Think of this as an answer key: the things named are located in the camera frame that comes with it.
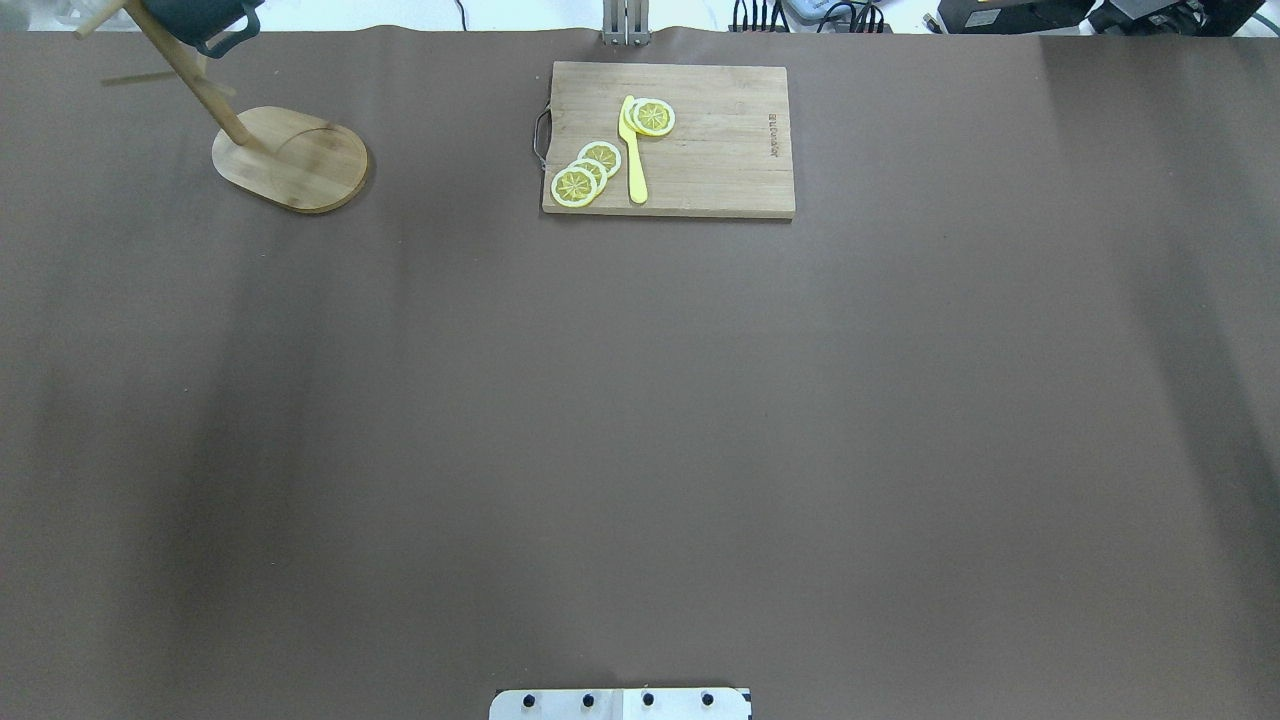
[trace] wooden stand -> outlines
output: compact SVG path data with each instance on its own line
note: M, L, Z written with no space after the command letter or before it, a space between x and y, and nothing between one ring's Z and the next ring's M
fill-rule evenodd
M120 8L223 128L214 138L214 168L232 184L298 213L340 208L365 186L369 151L360 136L284 108L253 108L237 115L142 0L110 3L76 35L87 37Z

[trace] gray table surface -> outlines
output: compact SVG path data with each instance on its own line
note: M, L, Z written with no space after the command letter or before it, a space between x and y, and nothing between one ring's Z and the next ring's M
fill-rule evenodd
M1280 45L0 36L0 717L1274 717ZM539 211L552 61L786 65L794 223Z

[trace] wooden cutting board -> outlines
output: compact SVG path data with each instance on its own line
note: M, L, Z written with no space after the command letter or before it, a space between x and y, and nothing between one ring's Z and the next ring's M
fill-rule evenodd
M644 205L627 193L627 147L618 137L618 110L627 95L666 100L676 110L669 135L639 138L649 183ZM547 213L795 217L786 68L559 61L552 70L550 113ZM557 204L552 177L596 140L618 146L622 168L590 205Z

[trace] yellow lemon slice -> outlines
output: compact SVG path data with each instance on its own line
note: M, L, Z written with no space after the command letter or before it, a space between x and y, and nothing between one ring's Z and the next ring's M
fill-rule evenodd
M660 137L676 127L676 110L655 97L636 97L627 119L636 132Z
M590 158L579 158L577 160L573 160L570 167L586 168L590 170L591 176L595 178L595 193L599 195L604 192L604 184L609 182L609 170L605 169L603 163Z
M552 199L566 208L581 208L595 200L599 183L591 170L570 165L552 178Z
M598 140L588 142L577 154L579 159L591 159L604 165L605 173L612 178L622 167L622 152L612 142Z

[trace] mug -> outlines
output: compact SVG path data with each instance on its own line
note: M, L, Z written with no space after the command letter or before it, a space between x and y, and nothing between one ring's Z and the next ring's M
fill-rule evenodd
M142 0L147 10L178 40L201 55L221 58L228 50L262 29L255 8L266 0ZM209 41L241 18L248 18L244 29L224 37L212 47Z

